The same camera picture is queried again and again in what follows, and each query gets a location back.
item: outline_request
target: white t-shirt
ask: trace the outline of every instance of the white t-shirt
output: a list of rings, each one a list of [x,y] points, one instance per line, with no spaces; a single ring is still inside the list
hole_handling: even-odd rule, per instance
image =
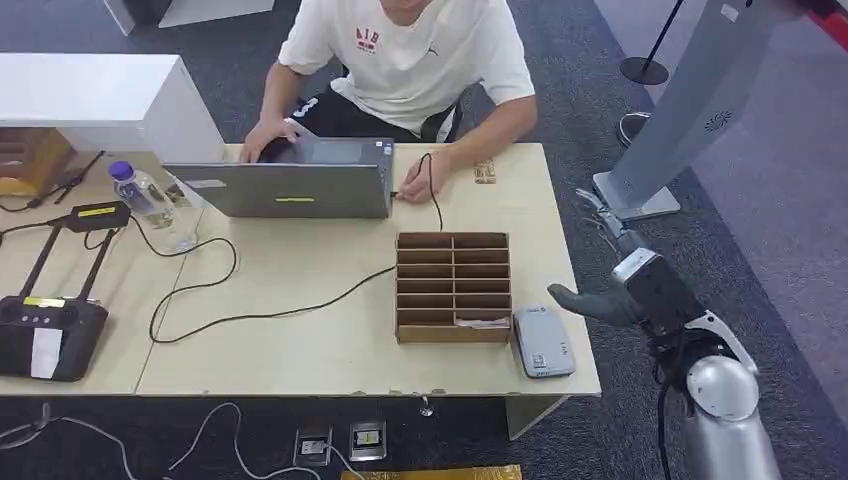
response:
[[[477,82],[496,105],[535,93],[506,0],[433,0],[409,27],[380,0],[303,0],[279,62],[310,75],[334,55],[333,90],[415,133]]]

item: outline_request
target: t-shirt logo print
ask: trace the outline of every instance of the t-shirt logo print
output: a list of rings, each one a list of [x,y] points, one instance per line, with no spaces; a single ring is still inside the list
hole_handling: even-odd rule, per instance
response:
[[[365,53],[374,55],[377,53],[377,41],[380,40],[380,34],[371,29],[356,29],[356,47]]]

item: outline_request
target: silver power bank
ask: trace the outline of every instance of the silver power bank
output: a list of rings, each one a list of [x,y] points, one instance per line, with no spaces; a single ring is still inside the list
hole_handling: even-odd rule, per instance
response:
[[[528,377],[574,373],[571,344],[556,311],[540,306],[519,310],[513,317],[521,360]]]

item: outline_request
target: plastic water bottle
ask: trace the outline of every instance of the plastic water bottle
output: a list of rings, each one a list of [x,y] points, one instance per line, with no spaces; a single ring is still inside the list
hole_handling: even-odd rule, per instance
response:
[[[115,180],[118,198],[150,227],[145,233],[156,250],[179,253],[197,244],[194,229],[182,220],[174,204],[150,175],[133,169],[124,161],[112,163],[109,174]]]

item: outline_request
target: yellow mat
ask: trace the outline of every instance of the yellow mat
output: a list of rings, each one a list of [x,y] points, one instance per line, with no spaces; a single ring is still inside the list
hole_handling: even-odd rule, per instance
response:
[[[419,470],[414,472],[359,472],[365,480],[521,480],[521,467],[474,467],[456,470]],[[358,480],[344,472],[342,480]]]

